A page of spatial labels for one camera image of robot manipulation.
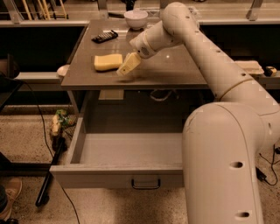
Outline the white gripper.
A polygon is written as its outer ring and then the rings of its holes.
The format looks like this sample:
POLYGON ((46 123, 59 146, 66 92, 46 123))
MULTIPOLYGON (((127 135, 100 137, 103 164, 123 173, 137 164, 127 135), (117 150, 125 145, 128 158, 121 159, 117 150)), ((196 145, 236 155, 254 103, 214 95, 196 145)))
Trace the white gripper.
POLYGON ((155 51, 148 43, 146 34, 147 31, 143 31, 129 42, 135 52, 127 54, 124 62, 116 71, 119 76, 125 76, 133 71, 140 65, 141 58, 148 59, 155 55, 155 51))

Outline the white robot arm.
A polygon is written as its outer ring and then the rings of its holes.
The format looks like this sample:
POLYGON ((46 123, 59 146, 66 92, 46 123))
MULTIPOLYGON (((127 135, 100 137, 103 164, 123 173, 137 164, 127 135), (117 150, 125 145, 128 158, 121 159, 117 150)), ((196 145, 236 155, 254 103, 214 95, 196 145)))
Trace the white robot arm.
POLYGON ((189 9, 168 4, 161 20, 131 40, 124 76, 143 59, 182 44, 215 101, 195 109, 182 136, 188 224, 264 224, 255 154, 280 137, 280 106, 246 71, 205 36, 189 9))

